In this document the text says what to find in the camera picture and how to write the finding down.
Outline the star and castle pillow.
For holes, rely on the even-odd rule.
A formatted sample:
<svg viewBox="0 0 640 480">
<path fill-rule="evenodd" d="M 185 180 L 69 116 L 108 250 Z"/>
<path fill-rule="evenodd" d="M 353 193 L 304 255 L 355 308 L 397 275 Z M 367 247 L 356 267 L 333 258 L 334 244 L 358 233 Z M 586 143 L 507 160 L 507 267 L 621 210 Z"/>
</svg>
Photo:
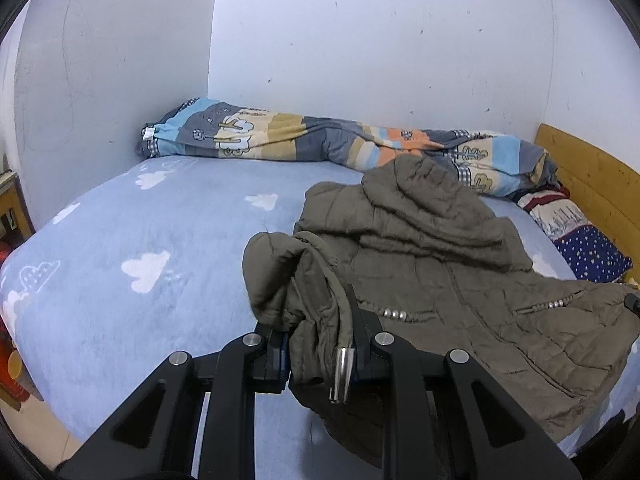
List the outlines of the star and castle pillow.
<svg viewBox="0 0 640 480">
<path fill-rule="evenodd" d="M 514 202 L 552 241 L 578 280 L 615 283 L 632 269 L 624 255 L 564 190 L 518 193 Z"/>
</svg>

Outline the wooden headboard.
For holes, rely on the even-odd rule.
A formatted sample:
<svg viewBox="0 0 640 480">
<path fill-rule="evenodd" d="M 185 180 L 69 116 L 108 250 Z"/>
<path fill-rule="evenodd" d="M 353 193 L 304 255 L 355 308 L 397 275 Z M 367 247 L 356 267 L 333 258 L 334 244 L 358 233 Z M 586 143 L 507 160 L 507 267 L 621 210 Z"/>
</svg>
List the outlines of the wooden headboard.
<svg viewBox="0 0 640 480">
<path fill-rule="evenodd" d="M 558 166 L 570 198 L 613 244 L 632 259 L 626 282 L 639 281 L 639 174 L 596 146 L 546 124 L 535 143 Z"/>
</svg>

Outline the red and yellow object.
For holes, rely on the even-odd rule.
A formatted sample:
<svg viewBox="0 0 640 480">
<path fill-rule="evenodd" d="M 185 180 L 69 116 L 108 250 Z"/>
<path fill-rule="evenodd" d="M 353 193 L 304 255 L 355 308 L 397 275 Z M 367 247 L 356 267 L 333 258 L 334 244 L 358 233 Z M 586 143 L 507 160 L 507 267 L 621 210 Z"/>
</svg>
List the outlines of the red and yellow object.
<svg viewBox="0 0 640 480">
<path fill-rule="evenodd" d="M 23 374 L 20 355 L 13 344 L 8 329 L 1 323 L 0 327 L 0 382 L 1 389 L 17 403 L 26 402 L 32 395 L 20 383 Z"/>
</svg>

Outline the light blue cloud bedsheet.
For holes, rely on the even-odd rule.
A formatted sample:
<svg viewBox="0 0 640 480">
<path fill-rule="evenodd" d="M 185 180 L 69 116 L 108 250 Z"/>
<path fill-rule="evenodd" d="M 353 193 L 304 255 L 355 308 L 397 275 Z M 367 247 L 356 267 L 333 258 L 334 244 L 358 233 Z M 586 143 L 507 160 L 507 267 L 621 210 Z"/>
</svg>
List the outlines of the light blue cloud bedsheet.
<svg viewBox="0 0 640 480">
<path fill-rule="evenodd" d="M 1 272 L 3 321 L 53 413 L 88 436 L 170 352 L 246 333 L 248 240 L 290 232 L 314 184 L 360 179 L 330 162 L 165 157 L 61 210 Z"/>
</svg>

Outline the olive hooded puffer jacket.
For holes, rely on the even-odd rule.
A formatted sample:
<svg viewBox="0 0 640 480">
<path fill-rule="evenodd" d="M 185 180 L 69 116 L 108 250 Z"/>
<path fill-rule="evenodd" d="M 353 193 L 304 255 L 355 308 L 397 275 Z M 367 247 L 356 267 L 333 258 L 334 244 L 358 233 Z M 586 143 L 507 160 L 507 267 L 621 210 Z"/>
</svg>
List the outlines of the olive hooded puffer jacket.
<svg viewBox="0 0 640 480">
<path fill-rule="evenodd" d="M 329 398 L 353 308 L 419 350 L 469 352 L 555 441 L 614 388 L 639 335 L 626 285 L 538 274 L 510 220 L 412 155 L 355 185 L 314 185 L 293 233 L 253 236 L 242 268 L 258 321 L 290 336 L 292 393 L 371 465 L 382 460 L 378 393 Z"/>
</svg>

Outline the wooden side cabinet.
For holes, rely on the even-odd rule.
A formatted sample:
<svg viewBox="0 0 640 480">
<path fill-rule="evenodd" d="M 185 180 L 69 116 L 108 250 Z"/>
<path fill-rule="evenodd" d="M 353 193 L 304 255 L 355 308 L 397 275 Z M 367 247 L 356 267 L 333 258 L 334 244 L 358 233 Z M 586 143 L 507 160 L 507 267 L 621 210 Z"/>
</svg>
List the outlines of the wooden side cabinet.
<svg viewBox="0 0 640 480">
<path fill-rule="evenodd" d="M 5 262 L 10 253 L 35 233 L 23 200 L 17 173 L 6 170 L 0 188 L 0 256 Z"/>
</svg>

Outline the patchwork cartoon quilt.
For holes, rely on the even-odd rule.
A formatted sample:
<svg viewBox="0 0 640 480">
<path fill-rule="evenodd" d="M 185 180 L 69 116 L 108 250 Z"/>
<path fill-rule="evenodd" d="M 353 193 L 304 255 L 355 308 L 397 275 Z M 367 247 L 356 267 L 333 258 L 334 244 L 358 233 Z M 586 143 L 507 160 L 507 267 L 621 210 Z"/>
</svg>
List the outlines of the patchwork cartoon quilt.
<svg viewBox="0 0 640 480">
<path fill-rule="evenodd" d="M 480 194 L 511 197 L 558 186 L 540 146 L 489 130 L 375 127 L 346 119 L 276 113 L 190 99 L 141 130 L 144 158 L 172 155 L 278 162 L 334 162 L 365 172 L 399 155 L 427 156 Z"/>
</svg>

